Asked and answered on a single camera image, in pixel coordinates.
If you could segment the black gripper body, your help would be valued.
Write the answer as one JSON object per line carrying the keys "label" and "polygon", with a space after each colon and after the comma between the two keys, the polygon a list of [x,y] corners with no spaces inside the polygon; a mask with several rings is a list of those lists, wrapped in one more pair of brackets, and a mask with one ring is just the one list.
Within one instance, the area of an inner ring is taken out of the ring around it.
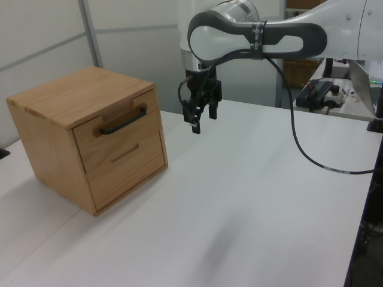
{"label": "black gripper body", "polygon": [[186,76],[192,76],[187,82],[191,99],[195,100],[201,91],[204,96],[213,95],[213,100],[222,100],[221,81],[217,79],[216,68],[204,69],[201,71],[186,70]]}

